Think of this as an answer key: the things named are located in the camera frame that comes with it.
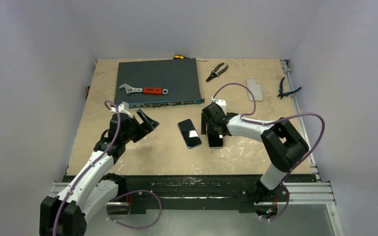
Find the smartphone screen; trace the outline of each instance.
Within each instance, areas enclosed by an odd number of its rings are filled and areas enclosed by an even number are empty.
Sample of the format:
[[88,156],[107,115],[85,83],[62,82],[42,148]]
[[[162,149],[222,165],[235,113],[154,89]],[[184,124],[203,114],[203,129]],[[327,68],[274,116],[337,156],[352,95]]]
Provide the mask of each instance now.
[[224,146],[223,136],[208,133],[208,146],[210,148],[222,148]]
[[201,145],[201,139],[195,130],[195,126],[190,119],[186,119],[177,124],[182,133],[183,139],[185,140],[186,146],[191,149],[196,146]]

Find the white phone case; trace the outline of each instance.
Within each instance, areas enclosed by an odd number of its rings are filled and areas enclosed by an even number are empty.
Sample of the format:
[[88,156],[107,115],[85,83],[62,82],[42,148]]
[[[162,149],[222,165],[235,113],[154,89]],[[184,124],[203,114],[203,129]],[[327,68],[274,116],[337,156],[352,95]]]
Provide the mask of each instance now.
[[[263,101],[263,90],[261,89],[261,81],[258,78],[248,78],[247,87],[252,91],[256,101]],[[249,99],[253,101],[253,98],[249,92]]]

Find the screwdriver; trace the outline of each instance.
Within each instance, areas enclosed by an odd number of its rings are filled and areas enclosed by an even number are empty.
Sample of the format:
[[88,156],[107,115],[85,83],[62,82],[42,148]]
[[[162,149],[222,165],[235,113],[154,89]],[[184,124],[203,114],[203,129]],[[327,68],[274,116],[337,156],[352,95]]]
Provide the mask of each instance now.
[[173,59],[189,59],[188,57],[184,57],[182,55],[174,55],[173,56]]

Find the blue-handled pliers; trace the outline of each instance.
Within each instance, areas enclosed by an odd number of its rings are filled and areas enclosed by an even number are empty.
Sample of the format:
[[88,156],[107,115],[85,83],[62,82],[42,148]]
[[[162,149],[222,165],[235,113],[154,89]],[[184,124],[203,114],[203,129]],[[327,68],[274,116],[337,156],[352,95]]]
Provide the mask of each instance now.
[[301,90],[301,88],[302,88],[302,87],[299,87],[299,88],[295,89],[294,91],[283,92],[283,80],[284,80],[284,77],[283,77],[282,80],[281,80],[280,89],[279,89],[279,95],[278,95],[278,97],[280,97],[281,99],[282,99],[283,97],[287,97],[287,96],[289,96],[289,95],[291,95],[291,94],[296,93],[297,91]]

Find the beige table surface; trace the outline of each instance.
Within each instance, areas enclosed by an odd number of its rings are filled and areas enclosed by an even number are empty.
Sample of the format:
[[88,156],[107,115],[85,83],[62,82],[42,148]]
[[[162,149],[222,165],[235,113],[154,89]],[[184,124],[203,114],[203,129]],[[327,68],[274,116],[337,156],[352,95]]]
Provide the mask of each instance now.
[[[88,99],[79,124],[71,153],[68,175],[76,175],[89,159],[101,133],[109,127],[113,113],[103,102],[114,100],[118,63],[142,59],[99,59],[94,72]],[[224,137],[224,148],[210,149],[206,135],[200,135],[201,110],[211,103],[211,97],[224,84],[239,82],[246,78],[259,78],[262,82],[264,100],[256,102],[257,110],[250,118],[275,120],[295,113],[292,100],[277,97],[279,83],[284,76],[278,59],[207,59],[197,62],[199,85],[205,103],[174,107],[142,109],[160,126],[137,143],[130,142],[125,153],[110,170],[119,175],[220,175],[263,174],[270,164],[262,143],[244,137]],[[205,82],[211,70],[220,62],[229,65],[220,77]],[[284,89],[288,91],[287,82]],[[253,102],[247,91],[240,86],[228,86],[217,96],[227,102],[227,112],[251,112]],[[131,109],[136,115],[137,109]],[[177,123],[190,118],[201,136],[202,145],[188,149]],[[291,121],[299,130],[298,120]],[[309,174],[308,161],[294,173]]]

